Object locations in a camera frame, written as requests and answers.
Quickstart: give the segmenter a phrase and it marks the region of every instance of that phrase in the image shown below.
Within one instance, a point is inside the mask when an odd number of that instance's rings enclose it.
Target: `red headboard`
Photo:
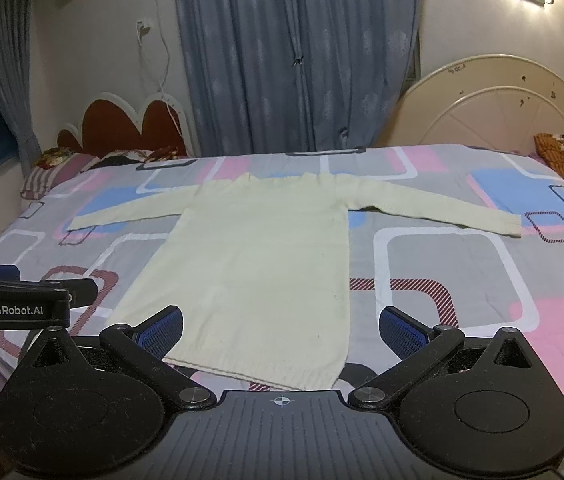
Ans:
[[[81,131],[68,124],[58,134],[57,145],[99,157],[117,150],[158,150],[166,146],[192,155],[184,111],[175,99],[165,98],[161,94],[151,96],[137,114],[117,95],[101,94],[86,109]]]

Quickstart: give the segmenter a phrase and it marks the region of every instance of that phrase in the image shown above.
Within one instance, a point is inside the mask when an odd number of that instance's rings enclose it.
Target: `metal screw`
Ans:
[[[370,386],[357,389],[354,395],[357,400],[363,402],[364,404],[376,404],[384,400],[386,397],[386,393],[384,393],[380,388],[373,388]]]
[[[187,404],[201,404],[209,400],[211,393],[206,388],[185,388],[180,392],[180,398]]]

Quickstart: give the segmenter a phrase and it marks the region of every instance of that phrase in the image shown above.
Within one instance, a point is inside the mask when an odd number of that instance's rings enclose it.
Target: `cream knit sweater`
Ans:
[[[179,306],[166,360],[284,389],[329,389],[348,351],[348,211],[519,237],[521,219],[348,174],[210,181],[75,218],[71,230],[182,215],[109,322]]]

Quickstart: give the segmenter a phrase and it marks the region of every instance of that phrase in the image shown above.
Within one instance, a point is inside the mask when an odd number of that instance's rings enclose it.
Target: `striped pillow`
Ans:
[[[537,153],[564,179],[564,135],[537,134],[534,140]]]
[[[40,200],[55,186],[78,175],[83,168],[97,162],[96,156],[74,153],[57,166],[48,169],[35,166],[24,180],[20,196],[25,200]]]

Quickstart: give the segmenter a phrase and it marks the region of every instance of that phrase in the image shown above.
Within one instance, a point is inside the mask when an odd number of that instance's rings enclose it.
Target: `gray ridged panel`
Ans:
[[[355,412],[336,392],[227,392],[212,410],[178,416],[152,452],[98,480],[458,478],[415,456],[385,416]]]

